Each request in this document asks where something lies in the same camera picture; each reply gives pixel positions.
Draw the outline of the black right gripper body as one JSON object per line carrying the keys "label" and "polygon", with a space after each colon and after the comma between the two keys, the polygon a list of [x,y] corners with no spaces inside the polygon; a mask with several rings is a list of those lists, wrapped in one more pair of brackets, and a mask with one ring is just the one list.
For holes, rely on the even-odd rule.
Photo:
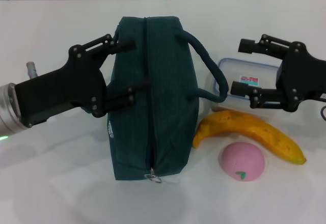
{"label": "black right gripper body", "polygon": [[295,112],[305,100],[325,102],[325,61],[310,55],[304,43],[292,42],[277,72],[276,88],[284,93],[286,112]]}

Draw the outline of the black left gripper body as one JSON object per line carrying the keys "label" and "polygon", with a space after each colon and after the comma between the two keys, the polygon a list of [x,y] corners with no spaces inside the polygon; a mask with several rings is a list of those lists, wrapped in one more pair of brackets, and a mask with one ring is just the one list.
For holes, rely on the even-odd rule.
{"label": "black left gripper body", "polygon": [[77,45],[68,53],[68,61],[60,69],[15,86],[21,119],[27,127],[75,107],[84,107],[95,117],[104,115],[106,85],[100,67],[108,51],[103,47],[87,51]]}

